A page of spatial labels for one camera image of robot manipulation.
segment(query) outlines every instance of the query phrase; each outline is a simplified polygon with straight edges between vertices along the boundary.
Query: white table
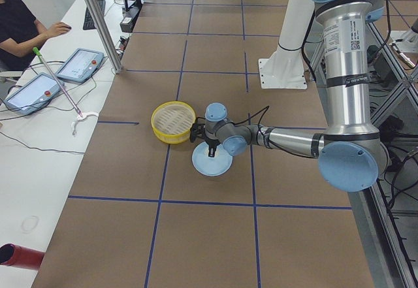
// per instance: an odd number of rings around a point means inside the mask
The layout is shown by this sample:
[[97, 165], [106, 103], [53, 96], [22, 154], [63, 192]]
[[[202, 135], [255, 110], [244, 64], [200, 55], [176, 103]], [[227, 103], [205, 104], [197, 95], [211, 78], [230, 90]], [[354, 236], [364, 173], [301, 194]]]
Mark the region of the white table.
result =
[[[65, 61], [77, 48], [104, 52], [97, 30], [82, 30], [86, 4], [76, 0], [62, 21], [72, 26], [66, 35], [50, 39], [41, 50], [47, 61]], [[114, 44], [122, 33], [121, 7], [113, 0], [106, 0], [105, 21]], [[47, 72], [41, 66], [37, 72]], [[18, 84], [22, 85], [35, 76], [26, 71]], [[109, 60], [94, 75], [97, 87], [91, 91], [79, 107], [85, 112], [100, 112], [112, 85], [114, 73]], [[66, 84], [72, 98], [77, 101], [94, 87], [93, 80], [81, 86]], [[71, 108], [65, 96], [54, 99], [51, 106]], [[16, 117], [16, 113], [0, 112], [0, 119]], [[6, 135], [17, 138], [29, 146], [84, 152], [93, 133], [96, 117], [89, 117], [77, 126], [77, 135], [71, 133], [71, 123], [76, 112], [62, 112], [44, 108], [31, 116], [2, 121], [0, 129]], [[30, 150], [0, 135], [0, 246], [7, 243], [46, 251], [68, 192], [78, 171], [83, 155]], [[0, 266], [0, 288], [30, 287], [36, 271]]]

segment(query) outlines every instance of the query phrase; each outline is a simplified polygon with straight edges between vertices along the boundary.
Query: white mounting plate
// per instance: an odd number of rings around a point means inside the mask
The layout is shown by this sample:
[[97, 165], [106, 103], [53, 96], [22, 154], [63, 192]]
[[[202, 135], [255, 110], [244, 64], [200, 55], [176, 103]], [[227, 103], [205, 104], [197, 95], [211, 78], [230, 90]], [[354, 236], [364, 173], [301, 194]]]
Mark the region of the white mounting plate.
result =
[[410, 45], [405, 45], [402, 41], [397, 42], [396, 40], [401, 39], [402, 35], [406, 31], [391, 31], [391, 38], [396, 42], [396, 46], [402, 53], [418, 53], [418, 48], [411, 47]]
[[260, 74], [260, 83], [262, 89], [307, 89], [308, 85], [306, 84], [304, 77], [304, 68], [303, 64], [300, 64], [300, 76], [294, 78], [288, 78], [286, 81], [279, 81], [278, 78], [271, 74], [266, 74], [263, 72], [263, 67], [267, 63], [268, 58], [259, 59], [259, 74]]

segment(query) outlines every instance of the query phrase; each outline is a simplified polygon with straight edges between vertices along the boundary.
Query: red cylinder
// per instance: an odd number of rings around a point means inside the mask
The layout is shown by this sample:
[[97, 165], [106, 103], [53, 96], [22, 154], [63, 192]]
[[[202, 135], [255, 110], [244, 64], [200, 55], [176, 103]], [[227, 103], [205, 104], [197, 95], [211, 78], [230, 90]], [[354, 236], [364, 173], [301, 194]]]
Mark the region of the red cylinder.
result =
[[0, 265], [38, 270], [44, 254], [16, 244], [5, 244], [0, 248]]

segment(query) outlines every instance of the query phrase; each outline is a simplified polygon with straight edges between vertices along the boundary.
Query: yellow container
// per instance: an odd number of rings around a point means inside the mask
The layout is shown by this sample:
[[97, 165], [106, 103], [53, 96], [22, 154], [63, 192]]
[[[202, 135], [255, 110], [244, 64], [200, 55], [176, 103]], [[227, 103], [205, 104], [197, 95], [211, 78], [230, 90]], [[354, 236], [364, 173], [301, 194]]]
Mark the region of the yellow container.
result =
[[171, 101], [154, 110], [151, 126], [159, 140], [167, 144], [177, 144], [189, 139], [190, 128], [195, 120], [195, 111], [188, 104]]

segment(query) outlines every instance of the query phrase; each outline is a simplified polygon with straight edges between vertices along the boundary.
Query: black shirt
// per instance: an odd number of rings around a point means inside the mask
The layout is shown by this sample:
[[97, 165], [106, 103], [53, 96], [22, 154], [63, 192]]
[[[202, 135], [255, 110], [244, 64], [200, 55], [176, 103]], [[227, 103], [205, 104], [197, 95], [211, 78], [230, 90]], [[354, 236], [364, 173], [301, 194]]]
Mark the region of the black shirt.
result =
[[[33, 23], [36, 17], [22, 0], [5, 0], [0, 4], [0, 43], [12, 38], [16, 43], [36, 37], [39, 32]], [[24, 70], [35, 57], [34, 53], [17, 57], [0, 49], [0, 60], [10, 71]]]

